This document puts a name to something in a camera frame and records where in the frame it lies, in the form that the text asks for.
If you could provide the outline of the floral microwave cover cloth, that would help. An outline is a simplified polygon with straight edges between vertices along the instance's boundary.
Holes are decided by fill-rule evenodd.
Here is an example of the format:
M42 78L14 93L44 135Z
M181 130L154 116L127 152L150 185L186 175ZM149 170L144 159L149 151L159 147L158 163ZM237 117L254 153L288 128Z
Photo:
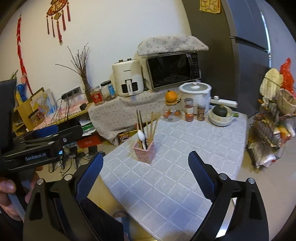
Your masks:
M209 47L198 38L189 35L150 37L137 48L138 56L165 54L185 51L208 51Z

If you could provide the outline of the white roll behind bowls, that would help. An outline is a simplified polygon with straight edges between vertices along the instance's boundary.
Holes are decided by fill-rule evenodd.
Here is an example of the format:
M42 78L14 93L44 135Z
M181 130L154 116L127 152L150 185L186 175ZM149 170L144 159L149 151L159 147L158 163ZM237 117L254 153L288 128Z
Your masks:
M215 105L225 105L230 108L237 108L238 107L238 103L236 101L221 99L217 95L211 97L210 103L215 104Z

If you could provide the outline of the floral cabinet cover cloth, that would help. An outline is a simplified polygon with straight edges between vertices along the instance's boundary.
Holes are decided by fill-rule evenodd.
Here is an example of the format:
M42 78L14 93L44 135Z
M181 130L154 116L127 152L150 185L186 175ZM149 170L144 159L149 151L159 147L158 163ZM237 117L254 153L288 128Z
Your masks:
M118 96L101 105L92 104L88 114L99 135L117 147L118 134L137 123L137 111L144 123L150 123L152 115L161 116L167 92L168 89L148 90L131 97Z

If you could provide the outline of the glass jar with tangerines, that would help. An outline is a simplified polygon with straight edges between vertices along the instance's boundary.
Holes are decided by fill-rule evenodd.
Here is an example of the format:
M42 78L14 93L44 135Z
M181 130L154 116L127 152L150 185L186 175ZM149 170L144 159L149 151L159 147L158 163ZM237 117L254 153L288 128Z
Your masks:
M163 118L170 123L177 122L182 119L181 101L176 100L174 102L165 101L163 107Z

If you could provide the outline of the pink perforated utensil holder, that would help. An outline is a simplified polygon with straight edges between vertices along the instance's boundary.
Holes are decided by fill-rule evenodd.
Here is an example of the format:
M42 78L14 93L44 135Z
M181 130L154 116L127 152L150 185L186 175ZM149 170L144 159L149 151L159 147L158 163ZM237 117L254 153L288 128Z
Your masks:
M138 142L134 144L133 149L137 160L146 164L151 164L156 156L156 146L154 141L151 142L147 150L141 149Z

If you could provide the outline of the woven basket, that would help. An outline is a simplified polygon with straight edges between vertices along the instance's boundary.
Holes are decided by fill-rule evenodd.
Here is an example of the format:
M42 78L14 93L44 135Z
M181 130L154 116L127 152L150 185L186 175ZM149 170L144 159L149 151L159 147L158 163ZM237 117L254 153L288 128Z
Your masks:
M276 95L276 102L278 109L282 114L293 115L295 113L295 97L290 91L283 88L279 89Z

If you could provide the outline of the red plastic bag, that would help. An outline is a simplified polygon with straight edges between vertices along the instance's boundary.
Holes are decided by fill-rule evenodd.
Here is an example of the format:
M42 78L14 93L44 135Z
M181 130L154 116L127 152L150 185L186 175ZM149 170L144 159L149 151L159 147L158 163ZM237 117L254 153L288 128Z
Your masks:
M283 63L280 67L280 74L283 76L283 82L281 84L281 88L289 91L292 95L295 96L295 89L293 87L294 79L291 74L290 67L291 67L291 59L287 58L285 63Z

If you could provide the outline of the white rice cooker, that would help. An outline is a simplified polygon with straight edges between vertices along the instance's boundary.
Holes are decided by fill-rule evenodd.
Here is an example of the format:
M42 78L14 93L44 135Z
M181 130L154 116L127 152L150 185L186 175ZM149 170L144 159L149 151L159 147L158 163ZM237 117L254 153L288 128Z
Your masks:
M179 86L181 92L182 110L185 111L185 99L192 98L194 115L197 114L198 106L205 108L205 113L209 110L212 87L206 83L188 82Z

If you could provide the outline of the dark green pumpkin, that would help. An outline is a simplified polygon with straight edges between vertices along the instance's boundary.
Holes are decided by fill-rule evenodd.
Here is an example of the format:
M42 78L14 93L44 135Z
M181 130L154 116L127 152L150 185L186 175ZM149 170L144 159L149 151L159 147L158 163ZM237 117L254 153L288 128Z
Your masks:
M223 105L216 105L212 109L212 113L220 117L226 117L228 114L227 108Z

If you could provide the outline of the blue label jar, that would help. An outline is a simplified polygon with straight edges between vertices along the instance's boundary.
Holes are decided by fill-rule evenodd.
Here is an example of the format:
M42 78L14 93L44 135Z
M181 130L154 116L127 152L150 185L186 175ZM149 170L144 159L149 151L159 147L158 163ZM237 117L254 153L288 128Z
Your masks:
M110 80L102 82L100 86L101 86L103 97L106 101L110 101L116 98L116 93L112 85L112 82Z

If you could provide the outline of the grey refrigerator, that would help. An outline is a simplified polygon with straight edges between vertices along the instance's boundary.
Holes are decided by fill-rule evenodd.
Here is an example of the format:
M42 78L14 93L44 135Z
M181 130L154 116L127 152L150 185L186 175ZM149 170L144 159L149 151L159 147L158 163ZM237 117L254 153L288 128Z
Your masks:
M183 1L191 34L208 46L198 54L201 81L212 96L236 101L247 116L258 109L260 84L270 68L267 32L256 1L221 1L220 12Z

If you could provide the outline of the red spice jar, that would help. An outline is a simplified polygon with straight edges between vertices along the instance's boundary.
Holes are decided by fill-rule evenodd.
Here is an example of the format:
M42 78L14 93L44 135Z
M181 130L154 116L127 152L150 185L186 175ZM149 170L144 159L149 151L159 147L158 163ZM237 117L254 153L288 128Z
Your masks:
M191 122L194 119L194 104L192 98L184 99L185 107L185 120Z

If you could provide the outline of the dried branches in vase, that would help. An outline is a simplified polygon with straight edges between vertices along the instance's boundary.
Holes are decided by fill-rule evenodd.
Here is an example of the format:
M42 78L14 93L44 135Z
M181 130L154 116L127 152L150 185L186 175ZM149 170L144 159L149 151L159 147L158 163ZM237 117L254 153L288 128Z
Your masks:
M72 67L62 65L62 64L56 64L56 66L61 66L63 68L70 69L71 71L75 72L77 75L80 76L83 85L85 87L85 95L89 103L92 103L92 97L91 97L91 85L88 82L87 78L87 60L88 60L88 53L89 53L89 47L88 43L84 45L82 50L77 50L76 53L72 53L71 49L67 46L67 49L71 55L70 62L73 65Z

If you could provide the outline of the red hanging knot ornament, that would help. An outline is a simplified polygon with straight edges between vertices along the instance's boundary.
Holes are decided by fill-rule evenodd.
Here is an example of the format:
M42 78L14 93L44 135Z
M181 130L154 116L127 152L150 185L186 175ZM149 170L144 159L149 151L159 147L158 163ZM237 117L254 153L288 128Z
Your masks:
M47 34L58 38L59 44L63 44L62 32L66 31L66 21L71 21L70 6L68 0L51 0L46 13Z

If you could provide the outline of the stack of white bowls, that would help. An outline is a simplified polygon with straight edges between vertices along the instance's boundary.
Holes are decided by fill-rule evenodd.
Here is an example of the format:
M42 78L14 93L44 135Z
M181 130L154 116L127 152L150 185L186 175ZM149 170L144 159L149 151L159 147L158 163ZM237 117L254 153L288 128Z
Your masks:
M229 107L225 107L226 110L227 110L227 115L226 117L222 117L222 116L219 116L217 114L215 114L213 112L214 110L214 107L212 107L209 111L209 120L212 124L216 125L216 126L220 126L220 127L225 127L225 126L228 126L232 123L233 119L234 119L234 112L232 111L231 108Z

